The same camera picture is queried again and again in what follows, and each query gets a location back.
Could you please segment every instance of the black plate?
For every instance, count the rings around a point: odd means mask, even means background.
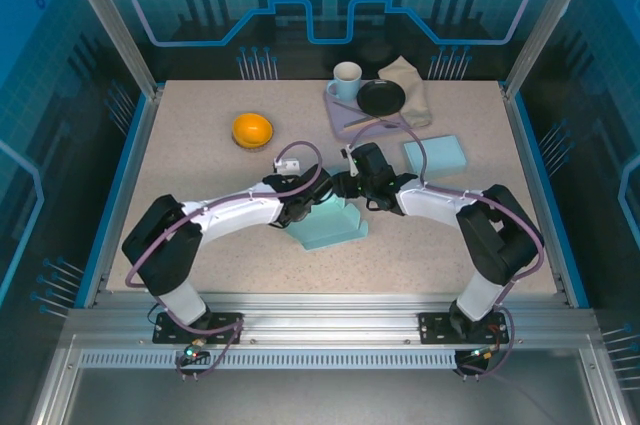
[[[405,100],[402,87],[391,80],[371,80],[365,83],[357,96],[360,110],[374,117],[398,113]]]
[[[238,320],[242,320],[241,313],[214,313],[211,315],[208,328],[224,327]],[[232,335],[233,330],[211,335],[207,337],[207,345],[226,345]],[[151,341],[160,344],[188,345],[195,337],[196,335],[180,328],[169,318],[169,315],[162,312],[156,317],[156,326],[153,330]],[[240,334],[233,340],[233,343],[240,343]]]

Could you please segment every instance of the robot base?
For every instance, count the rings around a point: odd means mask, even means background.
[[[507,323],[502,313],[491,312],[474,326],[473,332],[464,339],[451,326],[450,315],[444,313],[419,313],[420,343],[422,345],[491,345],[496,343],[496,334],[492,325],[498,327],[500,345],[509,343]]]
[[[241,313],[212,313],[207,328],[212,329],[224,327],[241,319]],[[226,345],[229,343],[231,335],[233,335],[233,330],[211,335],[210,337],[207,337],[207,345]],[[233,344],[240,343],[240,335],[242,335],[242,332],[240,332],[233,340]],[[197,337],[197,335],[189,333],[176,325],[166,313],[158,314],[155,330],[153,331],[153,343],[189,345]]]

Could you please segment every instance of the table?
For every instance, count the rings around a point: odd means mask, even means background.
[[[346,168],[322,98],[324,81],[169,81],[154,122],[123,234],[160,195],[179,201],[234,193],[271,173],[273,158],[293,140],[314,142],[326,167]],[[453,134],[465,152],[465,173],[439,183],[486,189],[509,187],[535,217],[497,82],[425,82],[433,123],[420,138]],[[231,140],[240,113],[257,112],[274,125],[274,138],[258,152]],[[397,173],[407,170],[402,133],[376,140]],[[306,169],[313,153],[288,154]],[[372,213],[356,202],[369,222],[365,240],[305,252],[288,234],[257,226],[216,240],[201,249],[192,269],[196,288],[245,293],[459,293],[474,271],[461,234],[415,217]],[[109,290],[127,290],[130,264],[118,247]],[[556,292],[549,265],[514,288],[516,294]]]

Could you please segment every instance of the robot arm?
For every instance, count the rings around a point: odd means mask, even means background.
[[[365,197],[369,210],[425,217],[461,231],[476,271],[452,303],[450,321],[458,334],[467,338],[482,326],[514,275],[537,255],[535,243],[526,231],[502,212],[467,194],[486,197],[506,207],[542,242],[540,233],[502,185],[464,193],[424,186],[416,175],[397,176],[374,143],[353,150],[347,147],[343,155],[350,162],[350,171],[334,176],[338,196]]]
[[[122,250],[132,264],[136,263],[171,225],[195,210],[211,206],[178,228],[138,271],[149,293],[181,323],[207,330],[211,313],[188,278],[198,250],[216,238],[252,225],[270,224],[282,228],[302,220],[311,211],[311,206],[331,191],[330,175],[321,170],[318,179],[304,191],[294,196],[278,195],[307,183],[316,170],[317,166],[314,166],[301,177],[270,175],[240,192],[246,198],[228,201],[223,197],[179,203],[171,195],[164,195],[151,205],[127,236]]]

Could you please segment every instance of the teal object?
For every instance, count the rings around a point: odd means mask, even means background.
[[[428,138],[422,140],[422,145],[427,152],[427,171],[425,178],[433,180],[435,178],[446,177],[462,173],[467,168],[467,158],[464,156],[462,147],[455,135],[445,137]],[[422,153],[420,147],[414,142],[404,144],[411,170],[416,175],[422,169]]]
[[[334,195],[311,207],[304,220],[292,223],[285,231],[311,251],[365,238],[369,224],[360,221],[360,211],[352,203],[347,205],[344,198]]]

